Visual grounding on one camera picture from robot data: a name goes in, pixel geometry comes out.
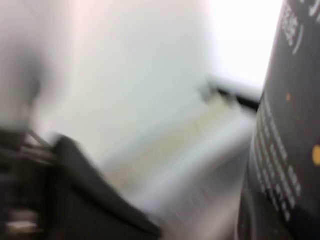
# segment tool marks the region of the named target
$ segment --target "yellow dot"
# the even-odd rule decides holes
[[[312,160],[314,165],[320,166],[320,145],[315,145],[312,150]]]

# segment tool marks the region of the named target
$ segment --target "white wall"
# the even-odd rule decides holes
[[[62,5],[64,33],[56,36],[65,40],[65,52],[55,58],[64,65],[46,89],[52,97],[43,95],[37,121],[41,135],[71,136],[97,160],[175,112],[204,81],[198,0]]]
[[[282,2],[207,1],[210,73],[261,91]]]
[[[194,98],[207,74],[261,90],[282,3],[18,2],[37,24],[51,20],[35,127],[78,140],[95,160]]]

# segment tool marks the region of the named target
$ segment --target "dark label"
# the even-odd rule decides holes
[[[249,184],[299,239],[320,239],[320,0],[284,1],[257,115]]]

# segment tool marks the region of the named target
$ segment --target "orange dot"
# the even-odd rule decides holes
[[[315,145],[312,150],[312,160],[314,165],[320,166],[320,145]]]

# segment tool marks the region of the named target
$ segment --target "black object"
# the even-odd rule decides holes
[[[52,148],[57,164],[48,175],[49,240],[156,240],[160,230],[126,203],[62,137]]]
[[[320,239],[319,3],[283,3],[247,173],[296,240]]]
[[[265,196],[249,189],[242,192],[236,232],[238,240],[293,240]]]

